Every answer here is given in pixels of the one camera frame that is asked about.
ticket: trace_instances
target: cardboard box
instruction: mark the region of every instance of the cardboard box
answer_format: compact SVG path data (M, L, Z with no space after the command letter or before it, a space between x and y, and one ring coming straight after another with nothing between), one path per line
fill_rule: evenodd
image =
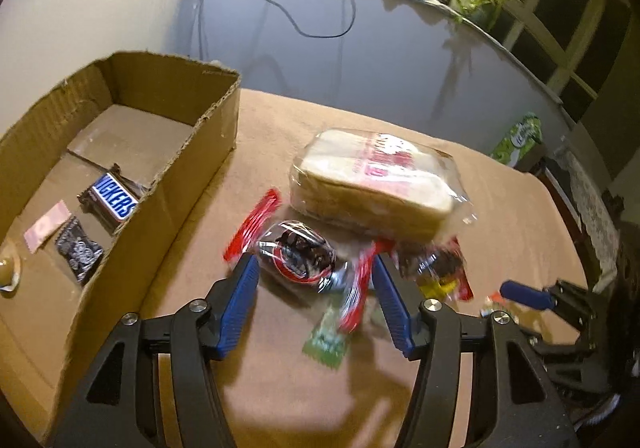
M189 211L236 141L239 76L176 56L116 53L61 82L0 140L0 236L22 262L0 298L0 387L43 439L113 324L139 309ZM143 196L110 235L76 196L114 163ZM54 238L23 234L60 199L105 255L85 287Z

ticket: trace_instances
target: black cable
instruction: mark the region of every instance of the black cable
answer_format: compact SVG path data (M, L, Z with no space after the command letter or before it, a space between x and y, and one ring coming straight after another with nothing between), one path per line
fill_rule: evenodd
M339 33L337 35L311 35L311 34L308 34L308 33L304 32L304 31L302 31L300 29L300 26L298 26L298 24L293 19L291 14L279 2L274 1L274 0L265 0L265 1L267 1L269 4L272 4L272 5L276 6L276 8L279 8L280 11L282 11L284 13L286 18L289 19L289 22L291 23L293 28L300 35L302 35L303 37L308 37L308 38L338 38L338 37L343 37L344 35L346 35L347 33L349 33L351 31L351 28L353 27L353 23L356 21L356 0L351 0L351 22L349 23L349 25L348 25L346 30L344 30L343 32L341 32L341 33Z

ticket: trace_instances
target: table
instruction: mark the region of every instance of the table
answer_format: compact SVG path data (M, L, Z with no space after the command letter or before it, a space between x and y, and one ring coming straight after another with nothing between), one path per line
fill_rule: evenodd
M174 313L204 296L225 276L222 251L244 217L271 186L288 194L296 151L321 129L383 131L451 154L478 221L459 233L476 314L485 295L511 278L542 287L561 277L584 284L584 273L545 186L472 151L391 123L281 96L243 89L238 146L196 203L146 296L143 317ZM302 354L313 322L258 286L240 345L213 365L232 433L244 447L391 447L411 395L417 364L385 335L363 327L339 370ZM528 323L538 315L524 314ZM546 339L571 341L575 331L557 317L538 321ZM463 357L458 413L450 446L464 444L470 359ZM161 362L163 418L169 446L180 446L170 399L168 361Z

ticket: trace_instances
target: pink packet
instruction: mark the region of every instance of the pink packet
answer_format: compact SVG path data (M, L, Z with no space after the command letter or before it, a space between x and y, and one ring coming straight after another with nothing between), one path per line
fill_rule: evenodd
M43 242L51 237L53 232L60 228L70 217L71 212L61 199L47 213L40 217L31 228L24 232L24 240L27 243L29 251L35 253Z

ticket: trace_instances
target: red candy wrapper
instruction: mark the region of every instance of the red candy wrapper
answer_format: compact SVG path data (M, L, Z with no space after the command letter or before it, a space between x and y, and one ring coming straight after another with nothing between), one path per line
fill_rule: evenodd
M360 252L354 267L353 283L345 291L345 298L340 308L338 331L351 333L362 321L364 304L367 300L367 290L371 282L371 268L373 259L379 253L390 251L390 241L375 241L369 248Z
M281 205L280 192L275 188L267 190L226 247L222 255L226 263L235 265L242 254L254 246Z

